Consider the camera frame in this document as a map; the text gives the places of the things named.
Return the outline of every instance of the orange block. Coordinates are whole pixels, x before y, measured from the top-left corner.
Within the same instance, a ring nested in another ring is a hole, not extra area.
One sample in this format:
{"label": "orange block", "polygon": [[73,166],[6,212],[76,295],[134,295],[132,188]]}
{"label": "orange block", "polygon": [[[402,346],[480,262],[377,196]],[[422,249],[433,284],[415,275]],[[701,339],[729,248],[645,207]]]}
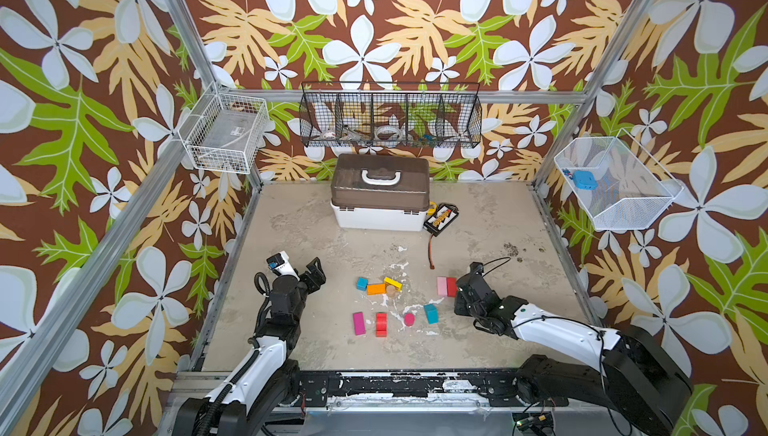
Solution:
{"label": "orange block", "polygon": [[375,285],[368,285],[368,296],[382,295],[386,292],[386,284],[379,283]]}

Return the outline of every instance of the magenta block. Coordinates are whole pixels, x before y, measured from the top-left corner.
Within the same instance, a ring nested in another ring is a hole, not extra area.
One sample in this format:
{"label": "magenta block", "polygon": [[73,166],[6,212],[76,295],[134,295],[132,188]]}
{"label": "magenta block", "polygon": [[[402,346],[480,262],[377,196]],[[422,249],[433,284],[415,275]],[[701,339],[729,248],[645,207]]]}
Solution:
{"label": "magenta block", "polygon": [[448,295],[448,279],[442,276],[437,278],[437,294],[438,296]]}
{"label": "magenta block", "polygon": [[361,312],[356,312],[352,315],[352,320],[355,323],[355,335],[360,336],[366,334],[366,320],[363,318]]}

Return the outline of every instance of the brown toolbox lid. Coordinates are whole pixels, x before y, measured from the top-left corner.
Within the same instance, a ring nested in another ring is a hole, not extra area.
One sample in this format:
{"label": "brown toolbox lid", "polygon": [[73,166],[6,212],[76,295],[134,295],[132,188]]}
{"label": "brown toolbox lid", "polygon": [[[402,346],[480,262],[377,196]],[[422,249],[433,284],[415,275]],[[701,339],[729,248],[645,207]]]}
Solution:
{"label": "brown toolbox lid", "polygon": [[331,202],[346,208],[427,211],[429,163],[402,156],[341,154]]}

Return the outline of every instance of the red block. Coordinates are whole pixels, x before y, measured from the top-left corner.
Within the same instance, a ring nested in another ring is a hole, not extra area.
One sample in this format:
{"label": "red block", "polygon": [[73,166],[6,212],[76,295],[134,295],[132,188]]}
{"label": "red block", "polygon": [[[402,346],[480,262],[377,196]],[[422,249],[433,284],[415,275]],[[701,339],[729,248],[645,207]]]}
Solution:
{"label": "red block", "polygon": [[376,337],[386,338],[386,313],[378,312],[376,314]]}
{"label": "red block", "polygon": [[448,297],[455,298],[456,297],[456,278],[447,278],[446,281],[448,282]]}

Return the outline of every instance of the cyan block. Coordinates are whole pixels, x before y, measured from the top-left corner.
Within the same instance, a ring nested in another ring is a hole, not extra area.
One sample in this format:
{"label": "cyan block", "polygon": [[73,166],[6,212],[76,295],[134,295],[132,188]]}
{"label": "cyan block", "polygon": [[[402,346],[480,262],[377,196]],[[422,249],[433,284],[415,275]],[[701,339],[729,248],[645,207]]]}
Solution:
{"label": "cyan block", "polygon": [[435,307],[435,305],[424,305],[424,313],[427,314],[427,322],[430,325],[437,323],[438,317],[437,317],[437,308]]}

